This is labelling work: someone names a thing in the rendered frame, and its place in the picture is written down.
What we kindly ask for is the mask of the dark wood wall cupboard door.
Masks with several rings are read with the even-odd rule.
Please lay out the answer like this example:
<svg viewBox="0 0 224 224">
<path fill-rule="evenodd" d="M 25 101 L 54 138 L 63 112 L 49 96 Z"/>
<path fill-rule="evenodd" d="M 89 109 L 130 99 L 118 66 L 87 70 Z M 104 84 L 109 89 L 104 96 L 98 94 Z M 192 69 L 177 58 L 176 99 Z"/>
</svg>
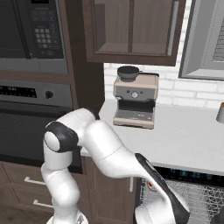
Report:
<svg viewBox="0 0 224 224">
<path fill-rule="evenodd" d="M 179 1 L 167 56 L 174 1 Z M 91 62 L 173 67 L 186 0 L 82 0 L 87 59 Z"/>
</svg>

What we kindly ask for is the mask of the black and steel microwave oven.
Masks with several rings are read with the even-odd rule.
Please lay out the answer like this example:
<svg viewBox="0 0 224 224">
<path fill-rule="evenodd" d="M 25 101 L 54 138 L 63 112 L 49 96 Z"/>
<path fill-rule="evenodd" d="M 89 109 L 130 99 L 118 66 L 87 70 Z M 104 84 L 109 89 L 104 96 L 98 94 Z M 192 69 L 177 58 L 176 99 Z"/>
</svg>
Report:
<svg viewBox="0 0 224 224">
<path fill-rule="evenodd" d="M 0 69 L 68 72 L 59 0 L 0 0 Z"/>
</svg>

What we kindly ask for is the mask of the beige espresso coffee machine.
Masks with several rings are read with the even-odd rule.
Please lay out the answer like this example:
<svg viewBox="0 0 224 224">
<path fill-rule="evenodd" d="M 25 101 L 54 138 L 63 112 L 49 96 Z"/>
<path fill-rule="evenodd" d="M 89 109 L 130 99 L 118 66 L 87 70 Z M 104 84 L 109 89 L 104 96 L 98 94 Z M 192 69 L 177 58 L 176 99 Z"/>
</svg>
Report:
<svg viewBox="0 0 224 224">
<path fill-rule="evenodd" d="M 114 125 L 148 130 L 154 128 L 158 78 L 158 73 L 144 73 L 136 66 L 120 66 L 117 69 Z"/>
</svg>

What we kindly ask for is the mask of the steel built-in oven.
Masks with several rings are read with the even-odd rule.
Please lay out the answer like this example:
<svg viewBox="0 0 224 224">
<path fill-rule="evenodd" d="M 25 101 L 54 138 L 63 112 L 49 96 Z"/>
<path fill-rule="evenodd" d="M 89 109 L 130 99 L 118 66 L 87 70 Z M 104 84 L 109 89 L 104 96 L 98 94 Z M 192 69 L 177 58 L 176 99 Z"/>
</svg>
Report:
<svg viewBox="0 0 224 224">
<path fill-rule="evenodd" d="M 72 110 L 67 84 L 0 80 L 0 161 L 40 167 L 45 126 Z"/>
</svg>

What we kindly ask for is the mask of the grey framed window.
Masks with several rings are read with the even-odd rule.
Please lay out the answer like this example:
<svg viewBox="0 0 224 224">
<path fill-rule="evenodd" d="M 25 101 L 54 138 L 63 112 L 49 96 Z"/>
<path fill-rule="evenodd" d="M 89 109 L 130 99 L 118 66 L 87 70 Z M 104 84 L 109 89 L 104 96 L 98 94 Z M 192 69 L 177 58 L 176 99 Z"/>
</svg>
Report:
<svg viewBox="0 0 224 224">
<path fill-rule="evenodd" d="M 224 0 L 192 0 L 178 77 L 224 81 Z"/>
</svg>

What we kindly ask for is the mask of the grey cup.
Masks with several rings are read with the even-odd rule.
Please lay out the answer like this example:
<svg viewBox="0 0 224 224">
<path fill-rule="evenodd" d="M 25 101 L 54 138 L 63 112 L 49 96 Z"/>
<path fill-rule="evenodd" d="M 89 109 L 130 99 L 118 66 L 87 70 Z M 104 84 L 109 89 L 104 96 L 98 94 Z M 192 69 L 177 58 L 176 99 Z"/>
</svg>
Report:
<svg viewBox="0 0 224 224">
<path fill-rule="evenodd" d="M 219 108 L 218 114 L 216 116 L 216 121 L 218 123 L 223 123 L 224 124 L 224 102 L 222 102 L 220 104 L 220 108 Z"/>
</svg>

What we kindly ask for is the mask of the dark wood base cupboard door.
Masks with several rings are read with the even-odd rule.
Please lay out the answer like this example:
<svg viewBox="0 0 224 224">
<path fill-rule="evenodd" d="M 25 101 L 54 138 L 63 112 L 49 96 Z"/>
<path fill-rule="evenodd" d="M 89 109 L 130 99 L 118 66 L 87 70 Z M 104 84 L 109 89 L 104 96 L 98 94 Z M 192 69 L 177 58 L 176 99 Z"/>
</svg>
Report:
<svg viewBox="0 0 224 224">
<path fill-rule="evenodd" d="M 133 224 L 137 180 L 130 192 L 130 178 L 108 178 L 91 157 L 85 157 L 91 224 Z"/>
</svg>

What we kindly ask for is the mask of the dark wood drawer front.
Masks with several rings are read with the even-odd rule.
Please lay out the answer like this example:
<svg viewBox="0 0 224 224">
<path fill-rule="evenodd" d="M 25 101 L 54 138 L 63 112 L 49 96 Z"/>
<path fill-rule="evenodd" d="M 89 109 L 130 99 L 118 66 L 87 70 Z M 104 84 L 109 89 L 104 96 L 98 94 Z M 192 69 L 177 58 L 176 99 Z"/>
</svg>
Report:
<svg viewBox="0 0 224 224">
<path fill-rule="evenodd" d="M 12 187 L 11 190 L 15 193 L 18 204 L 22 208 L 28 208 L 35 211 L 44 211 L 50 214 L 53 213 L 53 208 L 33 205 L 34 200 L 52 205 L 52 197 L 47 190 L 39 190 L 37 188 L 29 187 Z"/>
<path fill-rule="evenodd" d="M 2 171 L 2 179 L 0 186 L 9 187 L 29 187 L 39 190 L 47 190 L 45 185 L 35 185 L 24 182 L 25 177 L 30 177 L 32 180 L 43 181 L 40 174 L 40 169 L 29 165 L 13 164 L 7 162 L 0 163 Z"/>
</svg>

